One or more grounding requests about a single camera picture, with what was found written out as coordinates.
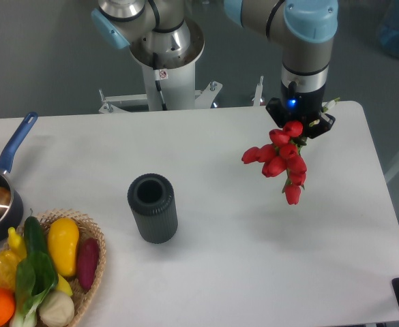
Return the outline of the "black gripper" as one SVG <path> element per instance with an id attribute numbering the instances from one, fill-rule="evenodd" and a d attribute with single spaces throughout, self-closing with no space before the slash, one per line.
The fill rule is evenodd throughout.
<path id="1" fill-rule="evenodd" d="M 284 84 L 280 88 L 281 99 L 272 97 L 266 105 L 266 111 L 278 127 L 284 127 L 288 121 L 302 121 L 306 117 L 303 136 L 307 138 L 317 138 L 333 127 L 336 118 L 321 112 L 325 85 L 308 93 L 291 93 Z"/>

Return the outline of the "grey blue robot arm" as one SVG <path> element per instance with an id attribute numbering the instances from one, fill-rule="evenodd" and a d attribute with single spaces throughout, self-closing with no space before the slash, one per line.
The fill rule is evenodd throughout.
<path id="1" fill-rule="evenodd" d="M 324 111 L 323 95 L 337 2 L 225 1 L 224 10 L 239 26 L 283 49 L 281 96 L 266 106 L 276 125 L 299 121 L 306 138 L 328 132 L 335 119 Z M 151 111 L 199 107 L 195 63 L 205 41 L 183 1 L 100 1 L 91 18 L 112 47 L 129 48 L 141 65 Z"/>

